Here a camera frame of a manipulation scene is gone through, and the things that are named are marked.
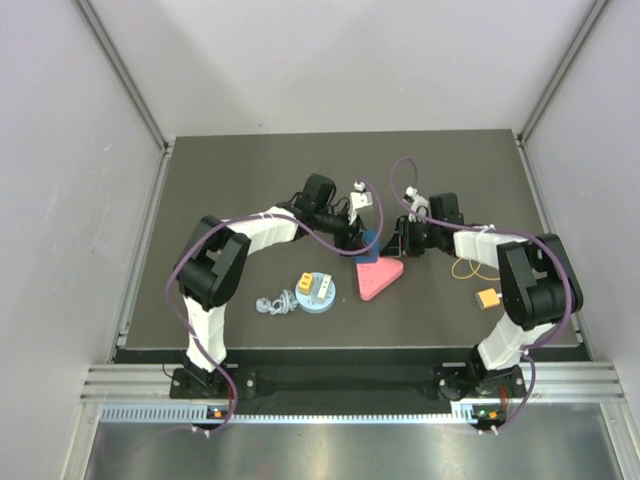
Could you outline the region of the blue cube plug adapter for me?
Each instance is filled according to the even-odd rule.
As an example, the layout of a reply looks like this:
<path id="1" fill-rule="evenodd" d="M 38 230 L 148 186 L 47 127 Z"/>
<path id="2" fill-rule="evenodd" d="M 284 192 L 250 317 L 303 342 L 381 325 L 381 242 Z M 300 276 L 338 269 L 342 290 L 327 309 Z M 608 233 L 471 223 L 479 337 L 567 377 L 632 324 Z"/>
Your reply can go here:
<path id="1" fill-rule="evenodd" d="M 367 250 L 358 256 L 354 256 L 353 260 L 356 265 L 359 264 L 373 264 L 378 261 L 380 252 L 380 243 L 376 239 L 376 230 L 365 230 L 362 234 L 362 242 Z"/>

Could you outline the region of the pink triangular power strip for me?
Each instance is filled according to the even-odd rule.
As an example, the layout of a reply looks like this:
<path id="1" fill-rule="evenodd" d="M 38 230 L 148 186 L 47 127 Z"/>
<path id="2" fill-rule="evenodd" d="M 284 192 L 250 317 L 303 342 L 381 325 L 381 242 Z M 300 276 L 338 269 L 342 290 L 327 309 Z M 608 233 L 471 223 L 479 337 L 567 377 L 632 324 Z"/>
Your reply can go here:
<path id="1" fill-rule="evenodd" d="M 404 264 L 395 258 L 379 257 L 374 263 L 356 265 L 360 298 L 370 301 L 404 273 Z"/>

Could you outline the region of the white square charger plug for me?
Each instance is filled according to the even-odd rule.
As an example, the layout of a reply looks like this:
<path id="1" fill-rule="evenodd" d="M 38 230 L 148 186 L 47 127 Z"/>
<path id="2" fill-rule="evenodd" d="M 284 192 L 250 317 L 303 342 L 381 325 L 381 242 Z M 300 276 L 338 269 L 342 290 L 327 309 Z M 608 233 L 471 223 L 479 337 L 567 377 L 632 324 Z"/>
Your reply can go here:
<path id="1" fill-rule="evenodd" d="M 318 277 L 316 297 L 319 302 L 324 302 L 327 298 L 331 287 L 332 276 L 330 274 L 321 274 Z"/>

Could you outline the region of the yellow plug adapter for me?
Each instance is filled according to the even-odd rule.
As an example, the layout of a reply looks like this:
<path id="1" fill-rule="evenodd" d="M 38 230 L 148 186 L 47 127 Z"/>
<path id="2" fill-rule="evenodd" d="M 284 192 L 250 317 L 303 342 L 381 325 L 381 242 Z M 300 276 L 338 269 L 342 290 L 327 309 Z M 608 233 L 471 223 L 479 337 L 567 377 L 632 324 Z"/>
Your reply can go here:
<path id="1" fill-rule="evenodd" d="M 302 295 L 310 295 L 313 289 L 314 275 L 311 272 L 304 272 L 297 283 L 297 289 Z"/>

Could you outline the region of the light blue round socket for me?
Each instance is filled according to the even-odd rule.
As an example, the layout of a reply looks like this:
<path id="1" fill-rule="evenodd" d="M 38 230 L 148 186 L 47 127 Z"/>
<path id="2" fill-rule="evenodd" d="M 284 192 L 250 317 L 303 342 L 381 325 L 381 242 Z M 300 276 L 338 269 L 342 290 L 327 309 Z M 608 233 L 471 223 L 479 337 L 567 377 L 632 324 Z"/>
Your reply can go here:
<path id="1" fill-rule="evenodd" d="M 332 278 L 332 282 L 331 282 L 331 287 L 330 290 L 328 292 L 327 298 L 324 302 L 319 302 L 317 297 L 316 297 L 316 292 L 317 292 L 317 282 L 318 282 L 318 277 L 323 274 L 322 272 L 311 272 L 314 275 L 314 284 L 313 284 L 313 289 L 310 295 L 302 295 L 298 289 L 297 289 L 297 285 L 295 288 L 295 298 L 298 302 L 298 307 L 300 309 L 302 309 L 303 311 L 310 313 L 310 314 L 321 314 L 324 313 L 326 311 L 328 311 L 331 306 L 333 305 L 336 296 L 337 296 L 337 288 L 335 285 L 335 282 Z"/>

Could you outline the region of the yellow charger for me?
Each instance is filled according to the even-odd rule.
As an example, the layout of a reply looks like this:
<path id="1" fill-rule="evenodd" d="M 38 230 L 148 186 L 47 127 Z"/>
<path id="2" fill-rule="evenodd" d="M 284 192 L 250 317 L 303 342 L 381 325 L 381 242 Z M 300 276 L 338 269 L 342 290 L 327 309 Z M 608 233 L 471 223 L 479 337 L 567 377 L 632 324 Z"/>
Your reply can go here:
<path id="1" fill-rule="evenodd" d="M 491 309 L 501 305 L 502 294 L 493 288 L 485 289 L 475 294 L 475 300 L 480 309 Z"/>

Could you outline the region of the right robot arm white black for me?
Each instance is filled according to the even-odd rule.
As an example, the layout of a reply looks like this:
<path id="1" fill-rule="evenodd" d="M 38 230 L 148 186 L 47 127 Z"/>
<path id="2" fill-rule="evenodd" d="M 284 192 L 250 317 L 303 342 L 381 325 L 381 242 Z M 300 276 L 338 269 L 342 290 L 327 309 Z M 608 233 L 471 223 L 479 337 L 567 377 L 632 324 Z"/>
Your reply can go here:
<path id="1" fill-rule="evenodd" d="M 419 257 L 438 249 L 458 260 L 498 271 L 504 314 L 465 362 L 466 388 L 487 396 L 519 364 L 528 347 L 583 305 L 583 295 L 558 236 L 526 237 L 467 225 L 453 193 L 428 199 L 413 187 L 402 202 L 408 213 L 381 250 L 384 257 Z"/>

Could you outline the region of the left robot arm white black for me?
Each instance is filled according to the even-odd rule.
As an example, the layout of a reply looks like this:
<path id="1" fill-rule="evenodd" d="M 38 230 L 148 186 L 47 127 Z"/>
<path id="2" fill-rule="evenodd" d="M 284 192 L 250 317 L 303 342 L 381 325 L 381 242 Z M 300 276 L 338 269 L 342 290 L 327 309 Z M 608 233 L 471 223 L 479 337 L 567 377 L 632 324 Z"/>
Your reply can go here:
<path id="1" fill-rule="evenodd" d="M 199 221 L 167 284 L 178 285 L 186 307 L 184 386 L 212 397 L 230 384 L 220 367 L 227 355 L 224 315 L 250 255 L 317 231 L 331 235 L 331 248 L 341 255 L 366 251 L 360 212 L 373 205 L 372 192 L 364 182 L 355 182 L 342 208 L 333 202 L 335 192 L 333 180 L 312 174 L 291 199 L 263 212 L 227 220 L 209 215 Z"/>

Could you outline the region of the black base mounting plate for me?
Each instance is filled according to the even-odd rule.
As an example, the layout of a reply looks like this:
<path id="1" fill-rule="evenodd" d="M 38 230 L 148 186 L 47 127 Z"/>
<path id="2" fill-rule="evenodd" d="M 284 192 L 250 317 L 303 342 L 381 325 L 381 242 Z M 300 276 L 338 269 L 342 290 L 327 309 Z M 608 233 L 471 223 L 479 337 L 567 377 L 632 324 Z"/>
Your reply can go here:
<path id="1" fill-rule="evenodd" d="M 418 401 L 511 400 L 525 394 L 519 366 L 491 370 L 475 347 L 232 349 L 211 372 L 182 358 L 173 379 L 173 398 L 230 393 L 241 406 L 289 392 L 389 392 Z"/>

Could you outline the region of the right aluminium frame post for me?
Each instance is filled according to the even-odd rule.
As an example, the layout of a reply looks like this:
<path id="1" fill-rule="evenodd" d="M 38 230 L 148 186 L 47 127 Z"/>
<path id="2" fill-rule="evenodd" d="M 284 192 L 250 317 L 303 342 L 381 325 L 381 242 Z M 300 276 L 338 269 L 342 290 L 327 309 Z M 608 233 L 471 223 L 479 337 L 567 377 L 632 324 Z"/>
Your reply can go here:
<path id="1" fill-rule="evenodd" d="M 582 16 L 576 31 L 571 35 L 569 43 L 562 51 L 559 61 L 553 68 L 532 111 L 527 116 L 524 126 L 514 136 L 518 148 L 523 149 L 532 137 L 610 5 L 610 0 L 595 0 L 589 3 L 586 13 Z"/>

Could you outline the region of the aluminium frame post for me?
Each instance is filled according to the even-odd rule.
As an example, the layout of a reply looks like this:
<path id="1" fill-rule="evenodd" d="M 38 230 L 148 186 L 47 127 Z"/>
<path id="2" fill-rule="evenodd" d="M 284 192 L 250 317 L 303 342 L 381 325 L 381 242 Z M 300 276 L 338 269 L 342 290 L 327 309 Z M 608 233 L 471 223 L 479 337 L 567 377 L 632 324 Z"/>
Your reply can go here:
<path id="1" fill-rule="evenodd" d="M 586 13 L 582 16 L 576 31 L 571 35 L 569 43 L 562 51 L 559 61 L 553 68 L 532 111 L 527 116 L 524 126 L 514 136 L 518 148 L 523 149 L 532 137 L 610 5 L 610 0 L 595 0 L 589 3 Z"/>
<path id="2" fill-rule="evenodd" d="M 169 140 L 155 120 L 130 69 L 123 60 L 95 6 L 89 0 L 73 0 L 72 4 L 97 43 L 112 73 L 115 75 L 153 143 L 162 154 L 166 153 L 170 146 Z"/>

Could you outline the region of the left aluminium frame post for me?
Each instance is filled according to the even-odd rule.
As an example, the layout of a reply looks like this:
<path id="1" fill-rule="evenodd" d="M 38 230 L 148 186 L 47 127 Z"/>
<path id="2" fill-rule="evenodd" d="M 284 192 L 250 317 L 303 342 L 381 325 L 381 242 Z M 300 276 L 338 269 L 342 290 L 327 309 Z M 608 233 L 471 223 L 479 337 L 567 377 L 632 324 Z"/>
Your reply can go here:
<path id="1" fill-rule="evenodd" d="M 115 75 L 153 143 L 162 154 L 166 153 L 170 146 L 169 140 L 155 120 L 130 69 L 123 60 L 95 6 L 89 0 L 73 0 L 72 4 L 97 43 L 112 73 Z"/>

